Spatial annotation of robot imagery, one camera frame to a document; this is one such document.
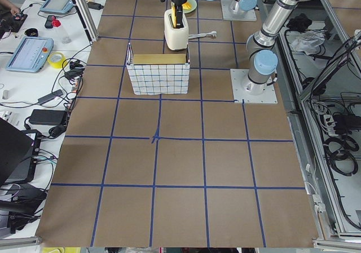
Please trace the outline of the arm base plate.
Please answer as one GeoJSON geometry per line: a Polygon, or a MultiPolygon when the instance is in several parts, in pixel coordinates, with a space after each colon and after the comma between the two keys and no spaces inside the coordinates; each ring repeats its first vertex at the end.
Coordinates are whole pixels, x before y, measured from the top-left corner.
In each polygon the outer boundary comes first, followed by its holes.
{"type": "Polygon", "coordinates": [[[254,8],[243,10],[240,1],[221,0],[223,20],[227,21],[256,21],[254,8]]]}
{"type": "Polygon", "coordinates": [[[230,69],[234,102],[239,104],[277,104],[274,85],[269,77],[264,84],[255,84],[248,78],[248,69],[230,69]]]}

